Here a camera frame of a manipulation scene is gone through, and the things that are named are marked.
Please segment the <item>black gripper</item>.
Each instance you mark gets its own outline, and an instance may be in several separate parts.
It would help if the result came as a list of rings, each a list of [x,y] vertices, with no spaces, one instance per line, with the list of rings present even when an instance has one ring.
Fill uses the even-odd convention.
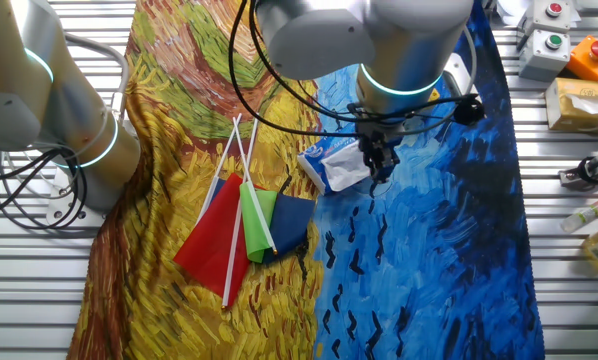
[[[364,164],[370,170],[370,176],[376,178],[381,169],[381,180],[387,181],[394,168],[400,163],[395,147],[402,137],[398,134],[372,131],[359,138],[359,149],[363,153]]]

